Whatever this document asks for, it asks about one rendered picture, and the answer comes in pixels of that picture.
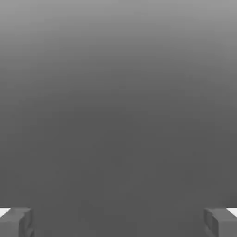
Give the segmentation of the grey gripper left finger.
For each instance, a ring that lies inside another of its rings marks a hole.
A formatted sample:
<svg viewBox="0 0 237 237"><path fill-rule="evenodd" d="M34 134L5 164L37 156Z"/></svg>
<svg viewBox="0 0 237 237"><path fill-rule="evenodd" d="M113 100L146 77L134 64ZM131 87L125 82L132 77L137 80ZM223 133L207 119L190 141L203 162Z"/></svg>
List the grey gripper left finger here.
<svg viewBox="0 0 237 237"><path fill-rule="evenodd" d="M35 237L31 208L0 207L0 237Z"/></svg>

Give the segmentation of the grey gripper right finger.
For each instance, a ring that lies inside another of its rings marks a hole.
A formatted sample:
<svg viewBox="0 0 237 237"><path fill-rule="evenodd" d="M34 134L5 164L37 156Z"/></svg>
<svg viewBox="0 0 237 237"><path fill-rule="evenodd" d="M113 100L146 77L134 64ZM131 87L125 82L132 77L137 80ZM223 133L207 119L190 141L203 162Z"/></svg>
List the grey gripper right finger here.
<svg viewBox="0 0 237 237"><path fill-rule="evenodd" d="M205 208L203 219L207 237L237 237L237 208Z"/></svg>

